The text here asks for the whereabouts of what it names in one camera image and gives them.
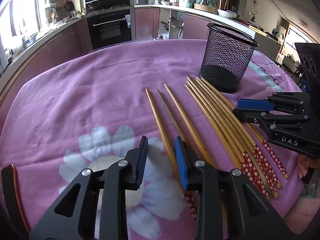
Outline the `bamboo chopstick three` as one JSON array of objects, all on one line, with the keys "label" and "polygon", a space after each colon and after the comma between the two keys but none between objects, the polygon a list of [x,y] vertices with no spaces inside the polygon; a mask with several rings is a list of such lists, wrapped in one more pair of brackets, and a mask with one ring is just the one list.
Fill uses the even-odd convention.
[{"label": "bamboo chopstick three", "polygon": [[212,165],[214,168],[216,168],[216,163],[211,159],[210,154],[208,153],[203,141],[201,140],[197,130],[195,129],[193,123],[191,122],[189,116],[187,115],[186,111],[184,110],[183,106],[180,104],[178,98],[173,93],[172,89],[165,83],[164,87],[166,88],[167,92],[169,93],[171,99],[173,100],[178,112],[180,113],[189,133],[191,134],[191,137],[195,141],[195,144],[197,148],[199,149],[199,152],[201,153],[204,160]]}]

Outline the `dark bamboo chopstick two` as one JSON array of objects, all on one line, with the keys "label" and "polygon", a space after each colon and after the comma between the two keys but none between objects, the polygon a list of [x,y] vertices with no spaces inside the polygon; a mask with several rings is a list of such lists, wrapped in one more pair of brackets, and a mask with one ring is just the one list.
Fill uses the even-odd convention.
[{"label": "dark bamboo chopstick two", "polygon": [[182,141],[184,142],[184,144],[187,146],[187,148],[189,149],[193,149],[190,141],[188,140],[184,130],[182,129],[181,125],[179,124],[177,118],[174,116],[173,112],[171,111],[171,108],[169,107],[169,105],[167,104],[165,98],[163,97],[162,93],[160,92],[159,89],[156,89],[156,92],[162,102],[162,105],[164,106],[174,128],[176,129],[176,132],[178,133],[178,135],[181,137]]}]

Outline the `bamboo chopstick one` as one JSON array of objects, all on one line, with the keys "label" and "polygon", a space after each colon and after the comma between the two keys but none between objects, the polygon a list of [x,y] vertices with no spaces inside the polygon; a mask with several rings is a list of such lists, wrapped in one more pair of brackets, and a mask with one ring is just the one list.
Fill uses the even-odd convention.
[{"label": "bamboo chopstick one", "polygon": [[172,146],[170,144],[170,140],[169,140],[167,133],[164,129],[164,126],[163,126],[163,123],[161,120],[161,116],[160,116],[159,112],[157,111],[156,104],[151,96],[150,91],[146,88],[145,92],[146,92],[146,95],[148,97],[148,100],[149,100],[149,103],[151,106],[151,110],[152,110],[158,131],[159,131],[159,135],[161,136],[161,140],[163,142],[163,145],[164,145],[165,150],[167,152],[167,155],[169,157],[170,164],[172,166],[175,178],[178,181],[179,188],[180,188],[181,192],[183,193],[184,200],[185,200],[187,207],[191,213],[191,216],[194,219],[194,221],[196,221],[196,219],[197,219],[197,206],[196,206],[195,200],[194,200],[192,194],[190,192],[185,191],[181,185],[179,171],[178,171],[177,162],[176,162],[176,157],[175,157],[174,151],[172,149]]}]

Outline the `black mesh utensil holder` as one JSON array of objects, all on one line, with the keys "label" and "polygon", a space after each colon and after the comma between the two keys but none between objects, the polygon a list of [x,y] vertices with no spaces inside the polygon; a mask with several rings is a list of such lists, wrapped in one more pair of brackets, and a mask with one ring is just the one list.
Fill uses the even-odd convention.
[{"label": "black mesh utensil holder", "polygon": [[218,91],[233,93],[259,44],[246,33],[218,23],[208,23],[208,37],[199,76]]}]

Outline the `pink floral tablecloth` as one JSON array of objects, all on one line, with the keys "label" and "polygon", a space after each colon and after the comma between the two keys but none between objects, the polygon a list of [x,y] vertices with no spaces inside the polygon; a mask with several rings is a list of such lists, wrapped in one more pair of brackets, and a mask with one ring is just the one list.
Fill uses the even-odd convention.
[{"label": "pink floral tablecloth", "polygon": [[193,220],[159,135],[151,94],[173,141],[157,91],[169,86],[221,170],[233,163],[185,88],[197,76],[204,40],[142,41],[53,65],[45,48],[20,74],[1,106],[1,166],[15,165],[22,207],[34,226],[84,168],[108,168],[146,136],[143,185],[127,195],[129,239],[193,239]]}]

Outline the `black built-in oven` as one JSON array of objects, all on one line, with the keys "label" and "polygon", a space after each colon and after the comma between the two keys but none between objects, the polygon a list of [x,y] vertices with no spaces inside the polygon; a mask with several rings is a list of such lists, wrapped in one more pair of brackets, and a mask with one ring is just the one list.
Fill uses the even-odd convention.
[{"label": "black built-in oven", "polygon": [[87,19],[94,50],[132,41],[130,10],[107,12]]}]

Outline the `black range hood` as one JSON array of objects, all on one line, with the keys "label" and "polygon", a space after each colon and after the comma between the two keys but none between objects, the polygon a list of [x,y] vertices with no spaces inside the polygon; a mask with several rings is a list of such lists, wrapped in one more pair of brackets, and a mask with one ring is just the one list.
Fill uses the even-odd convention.
[{"label": "black range hood", "polygon": [[85,0],[87,14],[116,7],[128,7],[130,5],[131,0]]}]

